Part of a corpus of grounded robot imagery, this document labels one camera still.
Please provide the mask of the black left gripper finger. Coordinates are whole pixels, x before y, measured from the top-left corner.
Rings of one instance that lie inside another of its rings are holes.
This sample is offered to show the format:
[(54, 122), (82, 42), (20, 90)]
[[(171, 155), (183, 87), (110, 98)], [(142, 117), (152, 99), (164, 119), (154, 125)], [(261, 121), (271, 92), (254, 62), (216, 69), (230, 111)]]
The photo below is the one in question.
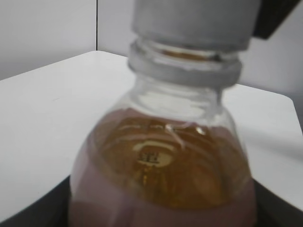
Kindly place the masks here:
[(262, 0), (253, 37), (268, 40), (301, 0)]

